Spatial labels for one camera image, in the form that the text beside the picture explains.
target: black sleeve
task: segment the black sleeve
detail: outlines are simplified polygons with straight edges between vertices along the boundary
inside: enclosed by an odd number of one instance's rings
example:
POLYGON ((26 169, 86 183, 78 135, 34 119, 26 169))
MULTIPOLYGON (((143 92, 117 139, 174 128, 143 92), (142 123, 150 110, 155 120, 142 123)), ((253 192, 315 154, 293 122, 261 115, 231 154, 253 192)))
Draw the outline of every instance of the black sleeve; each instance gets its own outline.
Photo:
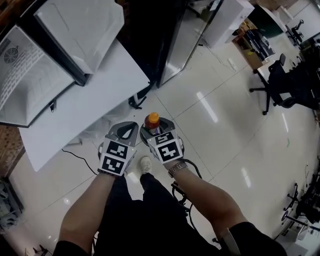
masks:
POLYGON ((68 241, 59 241, 54 249, 53 256, 88 256, 88 254, 78 245, 68 242, 68 241))
MULTIPOLYGON (((277 255, 286 256, 285 249, 269 236, 261 233, 252 223, 242 222, 229 229, 242 256, 277 255)), ((220 242, 224 254, 229 251, 222 239, 220 242)))

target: black pants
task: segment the black pants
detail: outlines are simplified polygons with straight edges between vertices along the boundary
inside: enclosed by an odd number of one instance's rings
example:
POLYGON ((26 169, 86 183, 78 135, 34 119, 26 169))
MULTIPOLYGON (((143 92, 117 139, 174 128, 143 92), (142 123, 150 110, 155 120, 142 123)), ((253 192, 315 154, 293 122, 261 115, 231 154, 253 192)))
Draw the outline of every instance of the black pants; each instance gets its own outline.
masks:
POLYGON ((128 212, 130 212, 131 216, 161 215, 187 221, 184 208, 152 174, 143 174, 140 182, 144 190, 143 201, 132 200, 124 176, 115 179, 105 204, 99 230, 110 220, 124 218, 124 213, 128 212))

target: tiled floor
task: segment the tiled floor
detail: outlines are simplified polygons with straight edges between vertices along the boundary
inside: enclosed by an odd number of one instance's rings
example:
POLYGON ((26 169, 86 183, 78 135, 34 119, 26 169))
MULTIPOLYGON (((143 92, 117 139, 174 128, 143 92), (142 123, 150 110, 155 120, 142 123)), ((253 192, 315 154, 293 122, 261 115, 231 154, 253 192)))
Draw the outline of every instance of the tiled floor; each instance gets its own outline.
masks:
MULTIPOLYGON (((141 124, 150 112, 174 120, 185 145, 185 158, 199 167, 203 178, 226 190, 237 201, 246 218, 262 232, 275 236, 281 224, 286 195, 297 182, 306 182, 305 168, 316 166, 319 127, 311 110, 295 105, 290 109, 273 107, 267 116, 262 87, 236 47, 230 43, 210 52, 199 46, 186 69, 162 88, 148 94, 142 110, 132 110, 125 121, 141 124), (227 59, 237 66, 233 70, 227 59)), ((96 170, 97 147, 102 140, 87 141, 68 150, 87 159, 96 170)), ((127 176, 133 199, 142 199, 137 163, 151 155, 137 140, 138 153, 127 176)), ((154 158, 153 174, 170 189, 173 182, 154 158)), ((25 154, 10 181, 25 206, 20 224, 7 238, 24 249, 42 244, 53 250, 64 214, 94 178, 85 163, 59 152, 43 169, 34 172, 25 154), (15 239, 29 234, 28 239, 15 239)), ((193 222, 209 242, 215 236, 208 221, 196 209, 193 222)))

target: bottle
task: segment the bottle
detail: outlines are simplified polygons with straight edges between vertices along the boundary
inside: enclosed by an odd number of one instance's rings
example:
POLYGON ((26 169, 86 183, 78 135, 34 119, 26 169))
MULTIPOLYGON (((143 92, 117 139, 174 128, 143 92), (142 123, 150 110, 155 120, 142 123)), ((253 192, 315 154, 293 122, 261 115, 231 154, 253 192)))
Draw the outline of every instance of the bottle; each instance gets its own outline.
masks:
POLYGON ((159 130, 160 119, 156 112, 147 115, 144 119, 144 127, 149 130, 151 134, 156 134, 159 130))

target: orange bottle cap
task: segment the orange bottle cap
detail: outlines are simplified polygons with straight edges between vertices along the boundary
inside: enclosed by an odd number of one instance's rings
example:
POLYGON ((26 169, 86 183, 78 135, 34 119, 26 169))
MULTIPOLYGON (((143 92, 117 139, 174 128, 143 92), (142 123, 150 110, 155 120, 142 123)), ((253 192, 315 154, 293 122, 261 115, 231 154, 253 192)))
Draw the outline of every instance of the orange bottle cap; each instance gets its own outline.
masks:
POLYGON ((149 122, 155 124, 159 121, 159 115, 156 112, 153 112, 149 115, 149 122))

